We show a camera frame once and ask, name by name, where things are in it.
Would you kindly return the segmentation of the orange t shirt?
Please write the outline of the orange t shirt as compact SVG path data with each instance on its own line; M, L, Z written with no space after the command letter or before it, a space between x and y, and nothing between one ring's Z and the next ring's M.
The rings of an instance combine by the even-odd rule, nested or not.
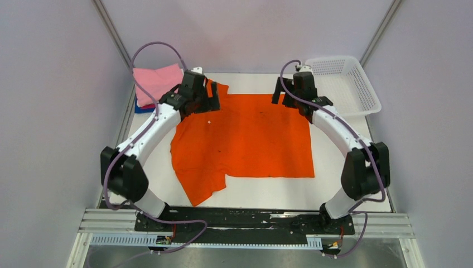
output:
M221 108L192 114L171 141L172 167L191 205L237 178L313 178L310 127L270 94L230 94L217 84Z

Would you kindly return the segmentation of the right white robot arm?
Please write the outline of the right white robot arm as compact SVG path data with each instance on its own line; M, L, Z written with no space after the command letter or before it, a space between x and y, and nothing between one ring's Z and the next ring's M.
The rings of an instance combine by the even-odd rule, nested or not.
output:
M390 185L387 145L374 143L356 132L328 97L317 94L310 71L295 73L291 79L280 76L272 97L272 103L278 102L297 109L335 144L345 158L341 188L321 206L323 214L318 218L318 225L322 231L333 233L341 225L340 218L352 213L362 202L381 203L386 200L385 189Z

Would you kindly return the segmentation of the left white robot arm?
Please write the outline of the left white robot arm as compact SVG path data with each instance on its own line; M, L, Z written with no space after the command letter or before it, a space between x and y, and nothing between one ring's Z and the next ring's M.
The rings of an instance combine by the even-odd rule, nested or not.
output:
M201 67L184 71L182 82L166 92L145 123L117 147L100 154L104 194L112 192L150 215L149 223L166 230L171 216L166 202L150 188L143 165L163 138L186 117L220 109L217 84L209 82Z

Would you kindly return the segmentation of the folded pink t shirt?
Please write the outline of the folded pink t shirt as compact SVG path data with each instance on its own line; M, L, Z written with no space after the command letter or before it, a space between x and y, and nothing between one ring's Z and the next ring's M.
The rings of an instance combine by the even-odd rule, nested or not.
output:
M181 83L183 71L178 64L160 69L133 68L133 77L137 82L137 106L144 107L153 104L153 101L141 88L158 101L166 92Z

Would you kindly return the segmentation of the white plastic basket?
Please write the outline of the white plastic basket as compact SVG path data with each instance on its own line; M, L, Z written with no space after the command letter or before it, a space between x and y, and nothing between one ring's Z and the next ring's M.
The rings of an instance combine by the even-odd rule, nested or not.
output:
M364 117L382 109L380 100L357 58L328 56L308 59L317 92L328 97L344 117Z

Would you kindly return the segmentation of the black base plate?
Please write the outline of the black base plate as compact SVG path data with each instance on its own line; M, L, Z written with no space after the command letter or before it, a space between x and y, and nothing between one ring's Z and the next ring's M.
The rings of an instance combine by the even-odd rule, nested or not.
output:
M355 233L350 216L329 219L317 210L277 210L249 208L208 208L171 206L156 222L137 215L138 232L171 232L174 242L187 242L207 222L196 242L210 243L302 243L308 235L340 237Z

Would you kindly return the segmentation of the aluminium frame rail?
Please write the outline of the aluminium frame rail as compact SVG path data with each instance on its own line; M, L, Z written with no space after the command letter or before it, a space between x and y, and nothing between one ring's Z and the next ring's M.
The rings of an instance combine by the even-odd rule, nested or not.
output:
M79 233L133 233L137 212L132 209L86 209ZM414 239L411 222L403 213L369 213L366 238Z

